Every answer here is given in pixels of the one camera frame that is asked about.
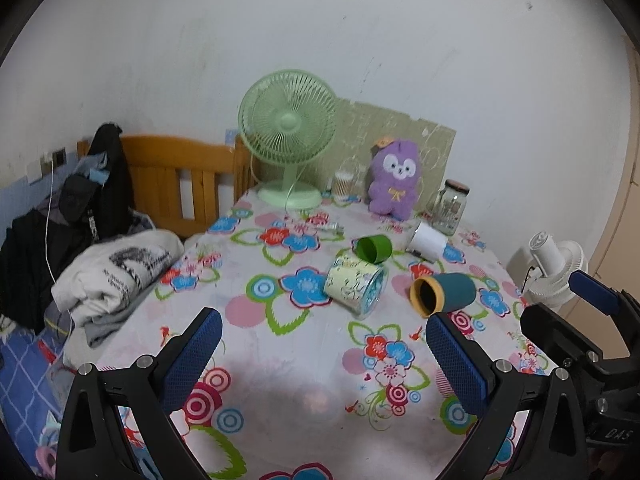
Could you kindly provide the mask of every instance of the blue bedsheet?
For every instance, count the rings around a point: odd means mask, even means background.
[[[4,358],[0,406],[7,431],[27,464],[45,476],[50,476],[50,467],[46,467],[44,457],[55,452],[62,420],[46,371],[62,349],[62,341],[50,328],[37,336],[29,330],[16,329],[5,345],[0,342]],[[36,457],[38,448],[40,460]]]

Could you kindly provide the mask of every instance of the screw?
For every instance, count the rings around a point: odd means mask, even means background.
[[[78,367],[78,373],[80,375],[87,375],[94,366],[91,363],[84,363]]]
[[[607,402],[607,399],[605,399],[604,397],[600,397],[597,402],[596,402],[596,406],[598,408],[598,411],[602,414],[602,413],[606,413],[606,411],[609,409],[609,403]]]
[[[504,359],[498,359],[495,362],[495,367],[503,373],[508,373],[513,370],[513,365],[510,362],[505,361]]]
[[[569,372],[564,368],[556,368],[556,377],[561,381],[565,381],[569,378]]]
[[[136,359],[138,368],[149,368],[154,363],[154,359],[150,355],[141,355]]]

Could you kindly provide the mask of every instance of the fan base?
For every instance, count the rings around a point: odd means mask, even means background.
[[[260,186],[258,198],[276,207],[284,207],[286,202],[287,209],[315,209],[322,202],[320,192],[311,184],[297,182],[287,200],[288,192],[282,190],[281,180],[275,180]]]

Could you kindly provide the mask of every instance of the blue gripper pad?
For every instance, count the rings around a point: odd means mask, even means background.
[[[162,410],[167,414],[184,406],[193,386],[198,382],[202,371],[218,346],[222,338],[220,313],[212,308],[203,309],[187,330],[181,336],[172,338],[162,349],[162,352],[169,349],[169,345],[174,339],[185,336],[190,336],[190,338],[186,344],[182,341],[176,342],[183,344],[184,347],[162,378],[162,393],[159,400]]]
[[[467,413],[483,416],[488,407],[486,381],[439,317],[429,318],[426,339],[462,407]]]
[[[574,270],[571,273],[569,288],[607,316],[615,316],[620,311],[618,295],[608,286],[581,270]]]

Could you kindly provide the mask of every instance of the wooden bed headboard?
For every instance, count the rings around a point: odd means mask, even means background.
[[[218,219],[220,174],[234,178],[234,202],[255,185],[251,153],[236,137],[234,148],[199,140],[165,136],[122,136],[133,181],[135,209],[148,214],[156,227],[187,238],[203,233]],[[78,142],[78,156],[90,142]],[[184,218],[178,172],[191,172],[194,219]]]

